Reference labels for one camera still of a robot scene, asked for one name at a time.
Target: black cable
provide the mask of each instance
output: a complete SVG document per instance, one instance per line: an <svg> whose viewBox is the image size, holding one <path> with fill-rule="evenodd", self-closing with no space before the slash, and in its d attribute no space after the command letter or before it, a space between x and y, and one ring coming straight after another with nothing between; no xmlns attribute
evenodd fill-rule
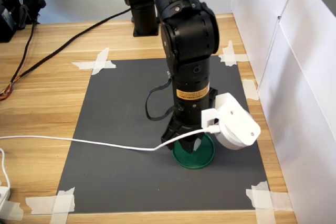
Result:
<svg viewBox="0 0 336 224"><path fill-rule="evenodd" d="M73 36L71 39L69 39L66 43L64 43L60 48L58 48L56 51L52 52L51 54L49 54L47 57L43 58L42 60L40 60L38 63L36 63L35 65L33 65L31 68L29 68L28 70L26 70L25 72L23 72L22 74L20 74L20 78L22 78L23 76L25 76L26 74L32 72L33 70L35 70L36 68L38 68L40 65L42 65L44 62L46 62L47 60L51 59L53 56L55 56L56 54L58 54L59 52L61 52L64 48L66 48L67 46L69 46L74 40L76 40L78 37L82 36L83 34L87 33L88 31L96 28L97 26L100 26L102 24L104 24L105 22L109 21L110 19L113 19L115 17L118 17L122 14L125 14L127 12L129 12L131 9L127 9L124 10L123 12L120 12L118 14L115 14L111 17L108 17L96 24L94 24L93 26L90 26L89 28L85 29L84 31L80 32L79 34Z"/></svg>
<svg viewBox="0 0 336 224"><path fill-rule="evenodd" d="M18 68L16 69L16 71L15 71L15 74L13 75L13 77L12 77L12 79L11 79L11 83L13 83L13 81L15 80L15 78L16 78L16 76L17 76L17 74L19 73L19 71L20 71L20 69L21 69L21 67L22 67L22 65L23 65L23 62L25 61L25 59L26 59L26 55L27 55L27 51L28 51L28 47L29 47L29 44L30 44L30 41L32 40L32 37L33 37L33 34L34 34L34 30L35 30L35 26L36 26L36 22L34 22L34 21L32 21L33 22L33 25L32 25L32 31L30 32L30 37L29 37L29 39L28 39L28 41L27 41L27 44L26 44L26 47L25 47L25 51L24 51L24 53L23 53L23 57L22 57L22 60L21 60L21 62L20 62L20 64L19 64L19 66L18 66Z"/></svg>
<svg viewBox="0 0 336 224"><path fill-rule="evenodd" d="M170 85L171 82L172 82L172 78L169 76L168 81L164 85L158 86L158 87L152 89L151 91L149 91L149 94L148 94L147 99L146 99L146 104L145 104L146 116L147 116L147 118L149 120L151 120L151 121L160 121L162 119L165 119L170 113L172 113L175 110L176 106L173 105L162 116L158 116L156 118L153 118L153 117L151 117L149 115L149 113L148 113L148 107L147 107L148 99L151 96L151 94L154 93L154 92L156 92L156 91L163 90L163 89L169 87L169 85Z"/></svg>

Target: masking tape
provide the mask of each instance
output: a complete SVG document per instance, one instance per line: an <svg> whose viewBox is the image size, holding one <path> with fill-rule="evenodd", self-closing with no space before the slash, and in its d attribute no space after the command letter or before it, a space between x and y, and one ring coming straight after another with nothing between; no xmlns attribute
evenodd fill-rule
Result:
<svg viewBox="0 0 336 224"><path fill-rule="evenodd" d="M251 186L246 195L256 209L258 224L275 224L274 211L293 211L288 193L269 191L267 182Z"/></svg>
<svg viewBox="0 0 336 224"><path fill-rule="evenodd" d="M259 100L258 91L254 80L243 80L244 93L247 99Z"/></svg>
<svg viewBox="0 0 336 224"><path fill-rule="evenodd" d="M51 215L50 224L65 224L68 213L75 210L75 188L59 191L57 196L28 197L26 204L32 209L32 215Z"/></svg>
<svg viewBox="0 0 336 224"><path fill-rule="evenodd" d="M110 48L105 48L102 52L97 55L96 61L87 61L87 62L73 62L72 64L76 65L80 70L92 69L92 74L95 75L100 72L103 68L116 68L116 65L113 64L110 60L107 60L109 55Z"/></svg>
<svg viewBox="0 0 336 224"><path fill-rule="evenodd" d="M225 62L225 65L231 67L237 65L237 62L248 62L247 55L236 55L233 49L232 40L229 41L228 46L223 48L223 54L219 55L221 62Z"/></svg>
<svg viewBox="0 0 336 224"><path fill-rule="evenodd" d="M20 203L4 201L1 206L0 219L3 220L22 220L23 210Z"/></svg>

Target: yellow warning label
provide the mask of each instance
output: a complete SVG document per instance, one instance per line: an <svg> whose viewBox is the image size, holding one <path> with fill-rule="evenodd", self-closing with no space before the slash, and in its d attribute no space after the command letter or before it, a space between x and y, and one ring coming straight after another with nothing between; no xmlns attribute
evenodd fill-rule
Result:
<svg viewBox="0 0 336 224"><path fill-rule="evenodd" d="M181 90L176 90L176 95L178 98L187 100L187 101L194 101L205 97L209 92L209 84L204 89L196 91L196 92L185 92Z"/></svg>

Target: green plastic lid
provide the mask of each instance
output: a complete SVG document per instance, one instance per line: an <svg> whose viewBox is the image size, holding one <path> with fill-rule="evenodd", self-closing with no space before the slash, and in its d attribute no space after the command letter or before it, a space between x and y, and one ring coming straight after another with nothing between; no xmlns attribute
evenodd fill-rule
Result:
<svg viewBox="0 0 336 224"><path fill-rule="evenodd" d="M184 168L201 169L211 163L215 156L215 144L208 134L204 134L197 150L188 153L182 149L179 141L172 150L175 160Z"/></svg>

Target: wooden desk surface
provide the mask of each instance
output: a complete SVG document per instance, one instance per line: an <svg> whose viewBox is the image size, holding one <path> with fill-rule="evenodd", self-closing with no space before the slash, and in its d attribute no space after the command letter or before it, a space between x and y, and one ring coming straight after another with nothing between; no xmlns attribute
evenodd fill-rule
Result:
<svg viewBox="0 0 336 224"><path fill-rule="evenodd" d="M235 52L245 54L233 15L218 15L220 48L232 40ZM93 23L38 25L23 70L60 47ZM0 44L0 89L16 70L30 34L30 26L12 41ZM23 78L13 94L0 102L0 135L72 137L91 70L79 70L72 62L95 61L110 47L108 60L165 58L161 37L134 38L130 22L108 22L83 35L60 54ZM255 81L249 62L239 62L242 79ZM272 191L287 192L260 101L248 99L253 118L261 126L258 144ZM19 202L25 215L20 223L49 223L50 216L31 216L26 197L54 196L70 142L42 139L1 140L11 179L11 201ZM5 177L0 173L0 180ZM293 212L275 213L277 223L296 223ZM257 223L255 211L144 212L126 214L69 215L68 223Z"/></svg>

